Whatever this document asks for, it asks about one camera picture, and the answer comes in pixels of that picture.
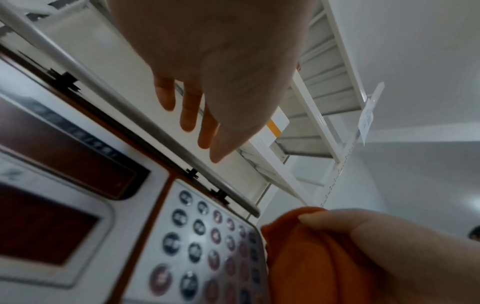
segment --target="hand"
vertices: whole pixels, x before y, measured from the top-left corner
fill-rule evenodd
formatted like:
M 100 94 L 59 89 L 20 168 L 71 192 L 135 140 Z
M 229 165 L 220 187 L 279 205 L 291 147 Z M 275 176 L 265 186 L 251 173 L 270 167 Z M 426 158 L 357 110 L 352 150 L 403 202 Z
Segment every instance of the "hand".
M 347 233 L 384 271 L 377 303 L 480 303 L 480 244 L 366 210 L 304 214 L 315 230 Z
M 184 84 L 180 126 L 219 162 L 270 119 L 290 84 L 315 0 L 109 0 L 120 32 L 151 67 L 172 111 Z

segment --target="finger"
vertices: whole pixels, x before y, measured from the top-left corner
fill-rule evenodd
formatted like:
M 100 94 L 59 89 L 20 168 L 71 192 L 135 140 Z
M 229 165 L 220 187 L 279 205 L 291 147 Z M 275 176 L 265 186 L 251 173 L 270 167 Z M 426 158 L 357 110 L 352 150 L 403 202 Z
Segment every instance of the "finger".
M 240 148 L 250 137 L 262 129 L 263 125 L 245 131 L 232 131 L 220 125 L 210 147 L 210 160 L 220 162 L 225 156 Z
M 187 83 L 184 84 L 183 106 L 180 115 L 180 126 L 184 131 L 190 132 L 195 129 L 202 95 L 202 91 Z
M 302 214 L 298 219 L 302 224 L 315 230 L 351 233 L 377 215 L 378 213 L 374 211 L 344 209 Z
M 198 136 L 198 146 L 202 149 L 208 149 L 212 145 L 219 123 L 212 116 L 207 105 L 205 105 L 205 111 L 203 112 L 203 119 L 201 121 L 200 134 Z
M 155 92 L 161 106 L 167 111 L 175 109 L 175 80 L 171 78 L 154 79 Z

